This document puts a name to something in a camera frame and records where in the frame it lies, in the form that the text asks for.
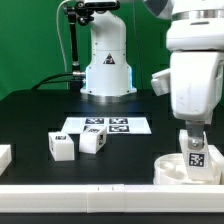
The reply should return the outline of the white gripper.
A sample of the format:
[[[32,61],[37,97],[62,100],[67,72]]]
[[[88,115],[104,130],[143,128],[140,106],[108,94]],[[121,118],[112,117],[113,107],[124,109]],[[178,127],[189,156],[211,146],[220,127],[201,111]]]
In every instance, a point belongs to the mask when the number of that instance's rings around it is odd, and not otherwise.
[[[154,73],[151,84],[157,96],[171,94],[177,119],[187,120],[188,148],[204,147],[204,126],[221,99],[224,52],[173,52],[170,68]]]

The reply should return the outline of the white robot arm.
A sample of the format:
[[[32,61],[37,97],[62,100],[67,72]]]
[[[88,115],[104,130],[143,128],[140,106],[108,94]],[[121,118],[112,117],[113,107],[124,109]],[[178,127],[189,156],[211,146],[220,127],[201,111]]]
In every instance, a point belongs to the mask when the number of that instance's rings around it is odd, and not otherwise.
[[[121,0],[84,0],[93,12],[92,58],[81,91],[94,97],[134,93],[126,61],[126,28],[112,11]],[[155,17],[167,19],[170,67],[152,76],[158,95],[169,93],[173,115],[186,122],[180,139],[191,150],[205,144],[204,125],[221,99],[224,67],[224,0],[142,0]]]

